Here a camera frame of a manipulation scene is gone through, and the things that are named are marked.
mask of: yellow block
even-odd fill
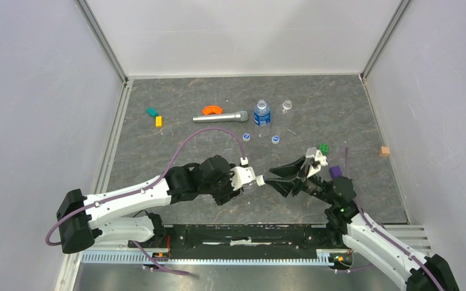
[[[161,127],[162,122],[161,122],[161,116],[156,116],[156,127]]]

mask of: blue bottle label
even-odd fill
[[[254,123],[259,126],[266,126],[271,123],[271,112],[265,115],[258,115],[254,113]]]

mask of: black wire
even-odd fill
[[[140,213],[144,212],[146,215],[147,215],[147,211],[145,210],[140,210],[139,212],[137,212],[137,214],[133,215],[133,217],[137,217],[137,215],[139,215]]]

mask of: microphone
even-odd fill
[[[221,121],[244,122],[248,120],[248,112],[239,111],[235,113],[201,115],[201,116],[196,116],[192,118],[192,120],[195,123],[221,122]]]

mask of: metal corner post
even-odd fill
[[[360,74],[360,77],[362,80],[365,80],[371,73],[372,69],[374,68],[374,65],[376,61],[379,59],[379,56],[383,52],[383,49],[385,46],[387,46],[388,40],[392,37],[392,34],[394,33],[399,21],[405,14],[410,2],[412,0],[401,0],[399,5],[397,6],[396,11],[394,12],[394,15],[392,15],[392,18],[390,19],[390,22],[388,23],[385,31],[383,32],[381,38],[379,39],[376,48],[374,49],[371,57],[369,58],[369,61],[365,65],[365,68],[363,68],[363,71]]]
[[[97,42],[99,42],[99,45],[110,60],[110,63],[112,64],[112,67],[115,70],[117,77],[119,77],[119,79],[123,83],[126,83],[127,75],[120,66],[117,56],[115,56],[112,47],[110,46],[108,40],[104,36],[103,30],[101,30],[101,27],[99,26],[97,19],[93,15],[92,9],[90,8],[88,2],[86,0],[74,0],[74,2],[76,2],[76,4],[78,5],[79,9],[81,10],[81,14],[83,14],[83,16],[85,17],[85,20],[87,21],[90,29],[92,30],[93,35],[97,39]]]

